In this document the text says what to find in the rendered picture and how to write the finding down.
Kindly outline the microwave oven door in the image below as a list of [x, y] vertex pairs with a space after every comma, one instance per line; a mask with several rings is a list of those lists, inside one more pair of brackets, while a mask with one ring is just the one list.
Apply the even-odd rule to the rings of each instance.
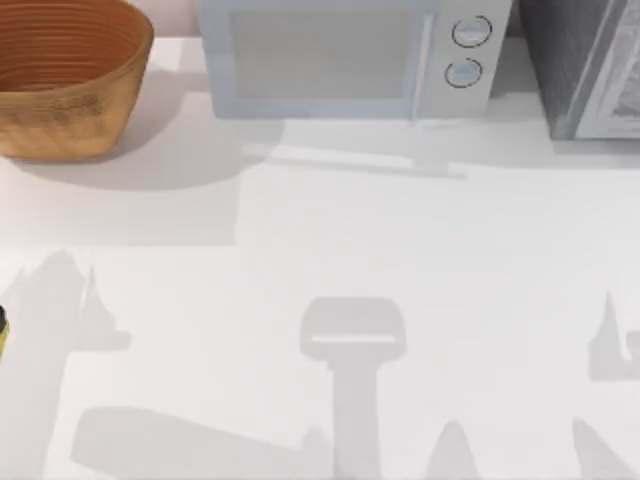
[[397, 119], [418, 110], [430, 0], [196, 0], [225, 119]]

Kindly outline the microwave knob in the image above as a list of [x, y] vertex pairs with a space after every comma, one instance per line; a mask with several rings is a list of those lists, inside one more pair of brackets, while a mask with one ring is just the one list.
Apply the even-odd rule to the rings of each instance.
[[478, 83], [482, 76], [481, 63], [472, 58], [452, 62], [444, 70], [446, 83], [455, 89], [469, 88]]
[[489, 40], [492, 30], [491, 22], [477, 15], [459, 20], [452, 29], [452, 39], [462, 48], [477, 48]]

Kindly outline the pale microwave oven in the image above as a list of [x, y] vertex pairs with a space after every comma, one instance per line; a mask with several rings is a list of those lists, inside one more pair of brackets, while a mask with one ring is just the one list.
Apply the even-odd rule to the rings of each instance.
[[[430, 0], [433, 22], [425, 35], [418, 79], [418, 110], [410, 120], [470, 118], [483, 114], [490, 97], [497, 63], [509, 20], [512, 0]], [[492, 24], [489, 40], [477, 48], [462, 48], [452, 39], [452, 29], [462, 19], [481, 15]], [[483, 67], [478, 83], [455, 89], [444, 79], [452, 62], [472, 58]]]

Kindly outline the brown wooden basket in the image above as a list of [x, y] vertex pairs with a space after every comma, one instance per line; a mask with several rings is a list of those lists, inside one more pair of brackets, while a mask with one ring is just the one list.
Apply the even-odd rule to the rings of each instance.
[[82, 162], [110, 152], [153, 41], [128, 0], [0, 0], [0, 156]]

